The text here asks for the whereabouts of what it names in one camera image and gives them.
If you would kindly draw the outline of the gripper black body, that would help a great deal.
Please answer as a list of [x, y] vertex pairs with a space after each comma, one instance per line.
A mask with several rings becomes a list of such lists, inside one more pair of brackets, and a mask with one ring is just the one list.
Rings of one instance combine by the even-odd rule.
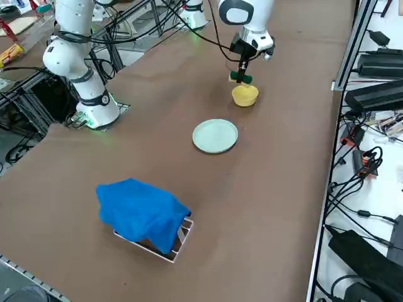
[[240, 55], [240, 68], [247, 68], [249, 61], [256, 55], [256, 49], [252, 45], [242, 40], [238, 33], [234, 35], [229, 50], [232, 53]]

